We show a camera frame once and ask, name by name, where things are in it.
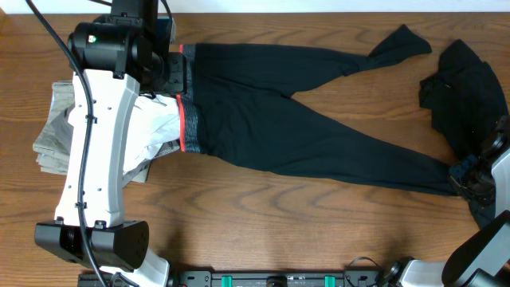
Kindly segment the black leggings red waistband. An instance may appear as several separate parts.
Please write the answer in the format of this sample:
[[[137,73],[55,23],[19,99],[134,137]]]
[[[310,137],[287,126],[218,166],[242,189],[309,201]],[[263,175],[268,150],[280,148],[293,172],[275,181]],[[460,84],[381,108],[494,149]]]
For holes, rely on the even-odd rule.
[[[182,45],[184,152],[278,175],[452,195],[448,166],[349,128],[294,99],[338,77],[401,63],[430,44],[400,26],[369,54],[260,44]]]

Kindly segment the black garment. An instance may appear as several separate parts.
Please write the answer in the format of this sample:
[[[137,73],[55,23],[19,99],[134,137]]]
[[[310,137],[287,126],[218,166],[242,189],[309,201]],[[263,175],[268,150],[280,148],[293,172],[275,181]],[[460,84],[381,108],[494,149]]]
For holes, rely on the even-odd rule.
[[[482,142],[496,123],[509,115],[491,66],[462,40],[442,52],[438,71],[420,82],[418,97],[420,106],[431,111],[432,128],[446,138],[457,163],[469,155],[483,157]],[[467,202],[479,228],[495,218],[495,203],[482,206]]]

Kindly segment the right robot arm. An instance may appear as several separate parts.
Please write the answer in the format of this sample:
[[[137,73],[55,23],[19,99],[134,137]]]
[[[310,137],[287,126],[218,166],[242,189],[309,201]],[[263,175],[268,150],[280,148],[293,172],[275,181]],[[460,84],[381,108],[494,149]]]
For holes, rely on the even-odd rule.
[[[509,117],[501,117],[470,155],[449,170],[479,230],[447,261],[406,258],[387,272],[395,287],[509,287]]]

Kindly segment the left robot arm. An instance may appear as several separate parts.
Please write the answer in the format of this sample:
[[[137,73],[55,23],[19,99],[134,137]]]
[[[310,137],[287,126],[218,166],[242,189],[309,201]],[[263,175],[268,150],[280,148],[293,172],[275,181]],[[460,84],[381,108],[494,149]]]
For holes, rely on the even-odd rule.
[[[145,221],[125,218],[123,165],[140,94],[178,96],[186,61],[169,49],[172,18],[157,1],[114,1],[110,12],[76,26],[58,45],[73,68],[75,107],[69,169],[52,221],[36,244],[95,272],[82,286],[172,286],[170,263],[149,247]]]

